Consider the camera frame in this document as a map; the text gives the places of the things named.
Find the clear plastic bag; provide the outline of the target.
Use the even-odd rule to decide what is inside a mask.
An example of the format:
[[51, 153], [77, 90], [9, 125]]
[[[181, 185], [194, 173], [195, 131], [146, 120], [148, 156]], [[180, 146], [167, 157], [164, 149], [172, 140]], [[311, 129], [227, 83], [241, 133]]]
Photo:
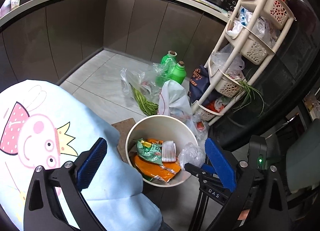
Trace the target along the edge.
[[148, 101], [158, 104], [159, 94], [163, 84], [169, 80], [176, 63], [153, 63], [145, 70], [129, 70], [123, 68], [120, 71], [121, 87], [125, 96], [133, 98], [133, 90], [139, 91]]

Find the clear plastic wrap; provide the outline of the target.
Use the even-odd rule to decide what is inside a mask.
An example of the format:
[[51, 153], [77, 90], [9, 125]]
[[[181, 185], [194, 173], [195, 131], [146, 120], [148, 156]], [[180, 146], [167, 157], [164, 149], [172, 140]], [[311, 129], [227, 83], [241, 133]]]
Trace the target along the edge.
[[205, 162], [206, 155], [201, 147], [193, 143], [187, 143], [178, 155], [178, 161], [181, 169], [185, 171], [185, 165], [190, 163], [196, 167], [202, 167]]

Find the green beans bundle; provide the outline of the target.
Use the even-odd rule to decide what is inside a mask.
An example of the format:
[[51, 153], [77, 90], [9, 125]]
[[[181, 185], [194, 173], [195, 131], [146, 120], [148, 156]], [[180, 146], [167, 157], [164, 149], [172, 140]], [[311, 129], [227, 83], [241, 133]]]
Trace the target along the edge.
[[138, 91], [136, 88], [131, 87], [133, 98], [137, 102], [140, 110], [146, 115], [146, 116], [152, 116], [156, 115], [158, 111], [158, 104], [153, 103], [146, 99], [146, 97]]

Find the large orange snack bag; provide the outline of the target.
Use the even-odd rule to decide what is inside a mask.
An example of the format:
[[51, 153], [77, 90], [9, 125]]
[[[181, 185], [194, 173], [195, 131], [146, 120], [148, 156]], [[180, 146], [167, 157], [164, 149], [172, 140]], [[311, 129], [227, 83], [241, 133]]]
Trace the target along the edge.
[[[157, 139], [144, 139], [150, 143], [158, 143], [161, 144], [164, 142], [162, 140]], [[171, 179], [173, 179], [180, 171], [180, 163], [176, 154], [175, 162], [163, 162], [163, 165], [157, 165], [155, 163], [148, 162], [144, 159], [141, 159], [137, 150], [135, 155], [132, 158], [132, 162], [134, 166], [140, 171], [140, 173], [148, 180], [157, 180], [161, 183], [167, 183]]]

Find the dark blue shopping bag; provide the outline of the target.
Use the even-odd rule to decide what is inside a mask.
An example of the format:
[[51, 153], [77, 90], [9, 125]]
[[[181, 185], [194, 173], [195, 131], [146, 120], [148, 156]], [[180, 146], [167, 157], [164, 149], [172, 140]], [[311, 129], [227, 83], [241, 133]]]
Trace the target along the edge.
[[[191, 103], [194, 103], [196, 100], [200, 100], [201, 96], [210, 86], [209, 74], [207, 68], [203, 65], [200, 65], [197, 69], [194, 70], [190, 80], [189, 80], [189, 91], [188, 96], [190, 97]], [[209, 96], [202, 103], [203, 106], [207, 106], [210, 102], [215, 101], [221, 96], [215, 89], [209, 94]]]

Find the green snack wrapper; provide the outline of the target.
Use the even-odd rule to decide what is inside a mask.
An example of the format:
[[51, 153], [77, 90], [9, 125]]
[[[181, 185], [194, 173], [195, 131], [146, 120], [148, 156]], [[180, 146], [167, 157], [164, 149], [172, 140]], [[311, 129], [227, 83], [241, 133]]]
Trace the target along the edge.
[[161, 144], [150, 143], [144, 139], [139, 139], [136, 142], [136, 150], [141, 159], [157, 165], [163, 165]]

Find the white tissue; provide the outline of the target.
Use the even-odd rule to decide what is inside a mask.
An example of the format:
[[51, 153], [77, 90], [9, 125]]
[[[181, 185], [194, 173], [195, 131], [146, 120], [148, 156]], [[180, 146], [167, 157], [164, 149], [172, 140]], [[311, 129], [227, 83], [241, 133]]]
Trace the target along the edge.
[[174, 141], [165, 141], [162, 143], [162, 162], [176, 161], [176, 144]]

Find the green plastic bottle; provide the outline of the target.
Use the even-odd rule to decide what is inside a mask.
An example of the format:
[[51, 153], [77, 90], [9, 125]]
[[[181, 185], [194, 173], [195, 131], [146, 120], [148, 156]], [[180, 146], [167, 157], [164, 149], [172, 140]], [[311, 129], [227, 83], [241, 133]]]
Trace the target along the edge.
[[185, 64], [183, 61], [178, 61], [170, 73], [170, 79], [182, 84], [187, 72], [185, 71]]
[[165, 56], [163, 56], [160, 62], [162, 72], [170, 72], [174, 69], [177, 63], [176, 56], [177, 53], [173, 50], [169, 50], [168, 53]]

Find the white round trash bin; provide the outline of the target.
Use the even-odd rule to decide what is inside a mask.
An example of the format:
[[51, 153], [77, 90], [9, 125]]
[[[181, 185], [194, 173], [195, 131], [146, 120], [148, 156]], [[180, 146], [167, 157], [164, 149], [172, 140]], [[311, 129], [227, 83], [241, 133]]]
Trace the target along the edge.
[[180, 120], [153, 115], [137, 122], [125, 142], [126, 158], [155, 187], [180, 185], [191, 177], [180, 165], [179, 154], [187, 146], [198, 146], [193, 132]]

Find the light blue cartoon tablecloth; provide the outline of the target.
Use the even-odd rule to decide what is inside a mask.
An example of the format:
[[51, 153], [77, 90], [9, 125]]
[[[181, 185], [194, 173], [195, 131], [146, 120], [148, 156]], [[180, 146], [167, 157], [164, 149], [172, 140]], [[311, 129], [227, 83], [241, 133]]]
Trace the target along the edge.
[[1, 206], [18, 230], [36, 167], [54, 169], [74, 161], [99, 138], [107, 154], [82, 191], [107, 230], [159, 230], [159, 208], [143, 194], [141, 175], [123, 162], [120, 134], [61, 87], [26, 80], [1, 92]]

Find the white plastic storage rack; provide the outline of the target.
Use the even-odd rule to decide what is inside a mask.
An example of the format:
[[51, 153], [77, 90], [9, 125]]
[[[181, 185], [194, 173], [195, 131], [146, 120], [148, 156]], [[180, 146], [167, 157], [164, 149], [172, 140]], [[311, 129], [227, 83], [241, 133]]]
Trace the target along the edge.
[[[234, 25], [234, 21], [241, 7], [251, 11], [252, 18], [248, 25], [244, 26], [240, 30], [237, 36], [231, 37], [227, 34], [227, 31]], [[272, 48], [253, 33], [253, 27], [261, 16], [268, 19], [277, 29], [280, 30], [280, 35]], [[208, 69], [210, 85], [202, 94], [200, 99], [192, 104], [192, 112], [204, 113], [202, 115], [203, 119], [211, 126], [227, 111], [229, 111], [231, 107], [244, 96], [246, 92], [245, 88], [251, 87], [271, 62], [289, 32], [294, 20], [294, 14], [283, 0], [239, 0], [227, 25], [225, 26], [224, 31], [213, 49], [213, 53], [216, 54], [220, 49], [223, 40], [227, 40], [233, 47], [233, 50], [229, 54], [226, 62], [224, 62], [222, 68], [219, 68], [216, 72], [213, 72], [211, 69], [213, 64], [212, 60], [210, 58], [207, 60], [204, 67]], [[238, 54], [241, 54], [258, 66], [256, 72], [248, 81], [243, 79], [238, 82], [227, 75], [227, 69], [231, 67]], [[203, 106], [204, 101], [209, 97], [213, 90], [216, 90], [223, 96], [231, 99], [219, 113]]]

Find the green plastic bottle front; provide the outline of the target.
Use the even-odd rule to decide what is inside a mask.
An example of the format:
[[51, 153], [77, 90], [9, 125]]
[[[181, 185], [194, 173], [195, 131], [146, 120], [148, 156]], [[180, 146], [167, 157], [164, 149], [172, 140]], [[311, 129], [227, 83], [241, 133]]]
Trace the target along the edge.
[[183, 61], [178, 61], [170, 73], [170, 79], [182, 84], [187, 72], [185, 71], [185, 64]]

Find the green plastic bottle rear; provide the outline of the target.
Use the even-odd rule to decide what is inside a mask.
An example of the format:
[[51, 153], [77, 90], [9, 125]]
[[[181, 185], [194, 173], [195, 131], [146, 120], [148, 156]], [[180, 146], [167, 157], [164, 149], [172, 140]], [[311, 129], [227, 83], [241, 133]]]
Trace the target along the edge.
[[177, 53], [173, 50], [169, 50], [168, 53], [165, 56], [163, 56], [160, 62], [162, 72], [170, 72], [174, 69], [177, 63], [176, 56]]

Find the white plastic shopping bag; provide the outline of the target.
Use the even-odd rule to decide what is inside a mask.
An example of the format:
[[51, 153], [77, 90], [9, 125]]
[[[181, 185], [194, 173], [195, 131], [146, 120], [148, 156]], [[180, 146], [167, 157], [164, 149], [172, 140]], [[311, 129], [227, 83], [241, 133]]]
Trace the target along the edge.
[[174, 117], [182, 122], [191, 119], [192, 110], [183, 86], [174, 80], [163, 84], [159, 93], [158, 115]]

